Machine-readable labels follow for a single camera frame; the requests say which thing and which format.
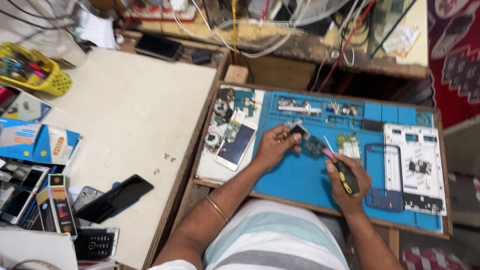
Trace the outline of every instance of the power adapter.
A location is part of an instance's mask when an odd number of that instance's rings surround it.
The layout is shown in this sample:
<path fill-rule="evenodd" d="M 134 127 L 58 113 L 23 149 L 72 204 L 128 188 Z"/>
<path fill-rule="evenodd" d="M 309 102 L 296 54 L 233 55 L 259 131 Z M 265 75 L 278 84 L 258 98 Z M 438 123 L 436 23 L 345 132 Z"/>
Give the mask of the power adapter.
<path fill-rule="evenodd" d="M 196 65 L 208 64 L 212 61 L 212 52 L 201 49 L 192 53 L 192 62 Z"/>

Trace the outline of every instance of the yellow wire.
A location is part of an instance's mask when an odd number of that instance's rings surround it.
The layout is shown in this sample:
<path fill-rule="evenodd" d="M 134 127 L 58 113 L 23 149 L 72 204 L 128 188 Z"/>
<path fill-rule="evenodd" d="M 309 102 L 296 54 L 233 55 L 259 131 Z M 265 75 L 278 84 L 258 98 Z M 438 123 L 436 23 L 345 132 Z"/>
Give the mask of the yellow wire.
<path fill-rule="evenodd" d="M 235 22 L 235 12 L 237 11 L 237 1 L 232 0 L 232 13 L 233 13 L 233 54 L 235 59 L 235 64 L 237 64 L 237 33 L 236 33 L 236 22 Z"/>

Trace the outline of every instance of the screwdriver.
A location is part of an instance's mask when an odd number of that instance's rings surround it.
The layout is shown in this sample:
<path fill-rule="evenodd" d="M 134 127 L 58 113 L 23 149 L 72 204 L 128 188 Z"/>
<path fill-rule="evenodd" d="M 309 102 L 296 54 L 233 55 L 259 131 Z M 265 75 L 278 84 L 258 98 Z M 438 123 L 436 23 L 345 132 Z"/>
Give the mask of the screwdriver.
<path fill-rule="evenodd" d="M 348 194 L 352 196 L 358 196 L 358 194 L 360 193 L 360 189 L 359 189 L 359 183 L 357 181 L 357 178 L 355 177 L 355 175 L 353 174 L 349 166 L 347 166 L 342 161 L 337 160 L 336 158 L 333 157 L 332 146 L 328 142 L 327 137 L 324 136 L 324 139 L 331 151 L 330 152 L 328 151 L 328 149 L 325 149 L 324 153 L 326 156 L 328 156 L 332 160 L 333 164 L 338 170 L 338 173 L 340 174 L 340 179 L 343 182 L 343 187 L 345 188 Z"/>

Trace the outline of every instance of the striped shirt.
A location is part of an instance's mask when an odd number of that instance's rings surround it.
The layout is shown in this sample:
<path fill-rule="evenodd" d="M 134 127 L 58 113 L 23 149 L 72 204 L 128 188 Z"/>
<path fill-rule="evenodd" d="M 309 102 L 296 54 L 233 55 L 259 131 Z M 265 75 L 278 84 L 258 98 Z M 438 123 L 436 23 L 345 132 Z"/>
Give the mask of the striped shirt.
<path fill-rule="evenodd" d="M 206 270 L 348 269 L 332 233 L 311 211 L 268 200 L 243 207 L 202 258 Z M 150 270 L 197 270 L 175 260 Z"/>

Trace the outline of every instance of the person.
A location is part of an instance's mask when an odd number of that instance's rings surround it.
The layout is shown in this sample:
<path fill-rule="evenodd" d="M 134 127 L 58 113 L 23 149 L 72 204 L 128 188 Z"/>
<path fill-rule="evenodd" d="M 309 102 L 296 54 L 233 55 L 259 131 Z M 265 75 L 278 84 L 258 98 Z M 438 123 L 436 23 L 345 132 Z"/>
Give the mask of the person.
<path fill-rule="evenodd" d="M 150 270 L 348 269 L 339 243 L 312 211 L 259 199 L 238 210 L 258 178 L 287 150 L 301 151 L 300 134 L 284 139 L 289 130 L 279 125 L 264 132 L 250 164 L 192 208 Z M 361 268 L 403 269 L 363 210 L 370 176 L 355 160 L 334 157 L 352 169 L 359 183 L 360 194 L 348 195 L 333 163 L 325 161 L 333 198 L 353 235 Z"/>

